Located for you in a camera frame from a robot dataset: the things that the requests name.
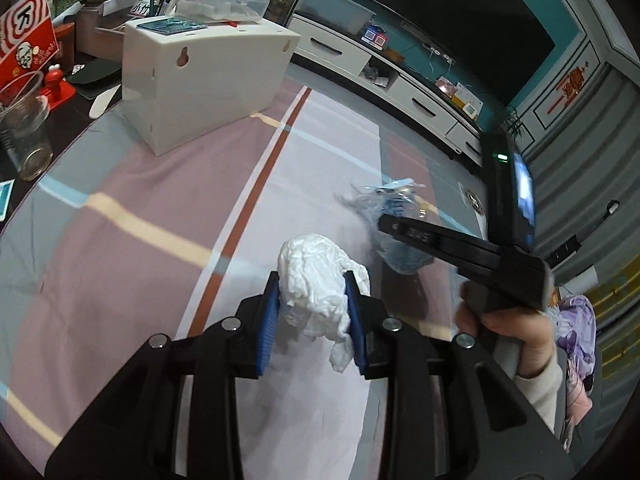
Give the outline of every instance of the television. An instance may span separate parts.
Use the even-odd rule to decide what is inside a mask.
[[[430,38],[507,106],[554,48],[522,0],[374,0]]]

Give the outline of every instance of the red figurine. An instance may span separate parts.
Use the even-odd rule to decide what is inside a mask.
[[[76,94],[76,89],[64,80],[64,76],[64,72],[60,70],[60,65],[51,65],[44,76],[44,88],[40,91],[40,94],[46,96],[50,110],[71,99]]]

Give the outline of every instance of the clear plastic container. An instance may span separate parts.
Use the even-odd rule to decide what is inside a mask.
[[[49,102],[40,95],[42,72],[29,72],[0,90],[0,139],[18,176],[33,180],[53,159],[45,128]]]
[[[171,0],[164,12],[198,23],[259,22],[269,0]]]
[[[333,23],[350,34],[358,34],[375,14],[351,0],[304,0],[300,10]]]

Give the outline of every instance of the blue card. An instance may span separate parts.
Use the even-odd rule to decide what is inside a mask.
[[[207,25],[190,22],[190,20],[185,20],[181,16],[172,16],[170,18],[164,18],[163,20],[155,20],[154,22],[140,23],[138,28],[144,28],[151,32],[170,36],[171,34],[180,34],[181,32],[187,32],[189,30],[207,28]]]
[[[0,222],[3,222],[6,218],[6,210],[9,207],[9,197],[11,196],[13,186],[13,180],[0,182]]]

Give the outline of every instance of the drawer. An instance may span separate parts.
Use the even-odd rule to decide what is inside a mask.
[[[476,164],[482,166],[480,140],[462,124],[456,124],[447,134],[447,139],[466,153]]]
[[[387,94],[435,134],[444,136],[457,123],[442,106],[402,77],[396,79]]]
[[[312,23],[303,22],[295,16],[289,23],[289,28],[301,36],[298,48],[321,57],[355,76],[360,75],[371,58],[371,54],[359,46]]]

